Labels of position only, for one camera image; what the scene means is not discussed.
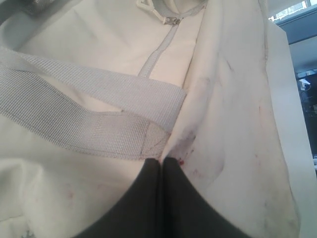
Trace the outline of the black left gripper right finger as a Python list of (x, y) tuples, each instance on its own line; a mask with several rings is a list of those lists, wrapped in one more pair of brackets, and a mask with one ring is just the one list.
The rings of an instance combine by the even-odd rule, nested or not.
[(165, 238), (244, 237), (202, 198), (175, 158), (162, 164), (162, 201)]

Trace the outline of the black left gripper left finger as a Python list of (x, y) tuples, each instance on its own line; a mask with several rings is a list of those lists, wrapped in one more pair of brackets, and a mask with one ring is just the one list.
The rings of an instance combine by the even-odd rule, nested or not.
[(79, 238), (159, 238), (160, 164), (146, 159), (138, 176), (100, 219)]

